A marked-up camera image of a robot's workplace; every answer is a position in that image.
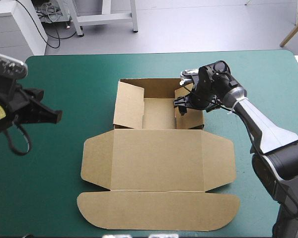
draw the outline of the cardboard flap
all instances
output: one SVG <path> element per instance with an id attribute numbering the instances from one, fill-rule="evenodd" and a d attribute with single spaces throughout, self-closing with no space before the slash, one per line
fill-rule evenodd
<path id="1" fill-rule="evenodd" d="M 114 131 L 85 141 L 80 176 L 104 188 L 111 187 Z"/>
<path id="2" fill-rule="evenodd" d="M 114 125 L 141 129 L 144 115 L 144 88 L 118 82 Z"/>
<path id="3" fill-rule="evenodd" d="M 91 224 L 106 229 L 212 231 L 237 214 L 235 195 L 203 192 L 85 192 L 77 198 Z"/>
<path id="4" fill-rule="evenodd" d="M 111 190 L 137 191 L 206 191 L 236 176 L 232 142 L 176 129 L 116 129 L 88 139 L 81 174 Z"/>
<path id="5" fill-rule="evenodd" d="M 189 84 L 186 86 L 189 90 L 192 89 L 193 84 Z M 175 99 L 178 97 L 182 97 L 187 95 L 189 92 L 181 87 L 174 91 Z M 194 110 L 187 108 L 187 113 L 185 115 L 181 115 L 178 108 L 174 109 L 175 120 L 176 120 L 176 128 L 177 129 L 191 129 L 196 127 L 203 128 L 204 125 L 204 118 L 202 111 Z"/>
<path id="6" fill-rule="evenodd" d="M 204 191 L 236 179 L 234 144 L 208 132 L 202 133 Z"/>

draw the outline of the gray robot arm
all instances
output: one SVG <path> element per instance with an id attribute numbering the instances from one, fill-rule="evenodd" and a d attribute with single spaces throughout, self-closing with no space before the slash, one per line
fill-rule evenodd
<path id="1" fill-rule="evenodd" d="M 188 95 L 174 100 L 182 115 L 187 108 L 207 112 L 224 108 L 244 122 L 254 171 L 281 205 L 273 238 L 298 238 L 298 136 L 276 126 L 248 100 L 224 61 L 183 71 L 181 78 L 184 87 L 193 83 Z"/>

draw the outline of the white table leg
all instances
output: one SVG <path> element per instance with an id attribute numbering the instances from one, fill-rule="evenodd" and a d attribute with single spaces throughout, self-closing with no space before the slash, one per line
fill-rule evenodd
<path id="1" fill-rule="evenodd" d="M 136 3 L 135 0 L 130 0 L 130 6 L 131 6 L 131 17 L 133 20 L 133 27 L 134 32 L 138 32 L 138 21 L 137 21 L 137 12 L 136 12 Z"/>
<path id="2" fill-rule="evenodd" d="M 76 32 L 79 36 L 83 36 L 83 31 L 80 27 L 80 24 L 77 20 L 77 15 L 78 15 L 78 12 L 76 11 L 76 5 L 75 5 L 75 2 L 74 0 L 66 0 L 67 4 L 68 4 L 68 7 L 69 7 L 69 10 L 70 10 L 70 14 L 71 14 L 71 17 L 72 17 L 72 20 L 73 20 L 73 23 L 74 23 L 74 26 L 75 26 L 75 29 L 76 29 Z"/>
<path id="3" fill-rule="evenodd" d="M 297 0 L 297 6 L 296 6 L 295 26 L 297 25 L 297 21 L 298 21 L 298 0 Z"/>

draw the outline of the white cabinet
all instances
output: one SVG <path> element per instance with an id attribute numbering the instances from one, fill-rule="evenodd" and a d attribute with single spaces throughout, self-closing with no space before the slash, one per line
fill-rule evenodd
<path id="1" fill-rule="evenodd" d="M 35 20 L 43 38 L 47 35 L 31 0 L 19 0 Z M 30 56 L 44 55 L 46 43 L 31 17 L 15 0 L 0 1 L 0 53 L 25 61 Z"/>

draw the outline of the unfolded cardboard box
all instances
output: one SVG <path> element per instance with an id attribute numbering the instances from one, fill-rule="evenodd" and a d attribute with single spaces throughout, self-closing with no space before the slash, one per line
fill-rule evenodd
<path id="1" fill-rule="evenodd" d="M 120 80 L 114 130 L 84 144 L 82 179 L 110 190 L 78 196 L 86 220 L 106 229 L 211 231 L 235 217 L 237 196 L 206 192 L 235 180 L 233 143 L 201 130 L 201 111 L 179 114 L 173 99 L 187 93 L 179 79 Z"/>

